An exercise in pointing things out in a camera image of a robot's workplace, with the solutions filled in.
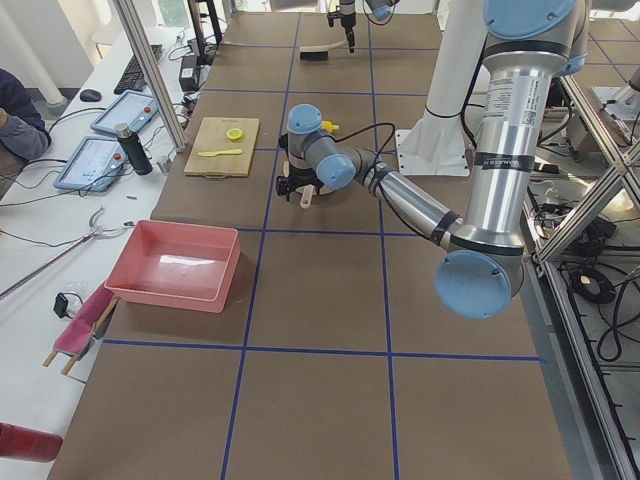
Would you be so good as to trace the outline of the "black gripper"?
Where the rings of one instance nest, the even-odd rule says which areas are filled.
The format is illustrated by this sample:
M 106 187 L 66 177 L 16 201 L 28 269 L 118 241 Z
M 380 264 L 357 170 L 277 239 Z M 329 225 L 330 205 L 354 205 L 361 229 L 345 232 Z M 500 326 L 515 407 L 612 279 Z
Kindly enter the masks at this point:
M 287 175 L 280 175 L 276 178 L 276 193 L 278 196 L 285 196 L 290 199 L 290 194 L 296 187 L 313 185 L 320 189 L 320 180 L 313 169 L 290 168 Z
M 334 7 L 327 7 L 327 20 L 330 27 L 339 21 L 344 28 L 346 42 L 350 53 L 355 51 L 355 34 L 353 27 L 356 25 L 356 8 L 354 0 L 339 0 Z

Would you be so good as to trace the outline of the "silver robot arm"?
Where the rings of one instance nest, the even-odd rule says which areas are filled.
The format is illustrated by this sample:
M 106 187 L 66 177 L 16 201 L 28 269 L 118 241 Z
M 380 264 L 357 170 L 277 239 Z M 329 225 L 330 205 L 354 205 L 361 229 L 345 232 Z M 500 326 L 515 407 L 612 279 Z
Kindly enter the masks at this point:
M 582 68 L 590 7 L 587 1 L 482 3 L 477 59 L 488 70 L 489 85 L 464 214 L 376 153 L 335 139 L 310 104 L 289 112 L 280 138 L 289 166 L 276 181 L 277 192 L 360 183 L 411 230 L 445 250 L 435 288 L 449 310 L 469 319 L 497 315 L 524 279 L 519 218 L 550 84 Z
M 364 4 L 363 13 L 370 23 L 386 25 L 393 17 L 398 1 L 365 0 Z M 356 45 L 354 31 L 357 25 L 356 1 L 339 0 L 338 5 L 333 10 L 327 11 L 327 21 L 330 27 L 333 27 L 335 22 L 340 23 L 344 30 L 349 52 L 353 53 Z

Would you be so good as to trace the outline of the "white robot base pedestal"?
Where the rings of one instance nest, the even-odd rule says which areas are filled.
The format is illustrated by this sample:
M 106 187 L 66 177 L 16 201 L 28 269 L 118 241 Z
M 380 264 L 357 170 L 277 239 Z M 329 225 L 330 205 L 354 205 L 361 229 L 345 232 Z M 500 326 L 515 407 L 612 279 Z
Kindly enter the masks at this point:
M 451 3 L 423 116 L 396 134 L 406 176 L 469 175 L 462 118 L 487 35 L 483 10 L 481 0 Z

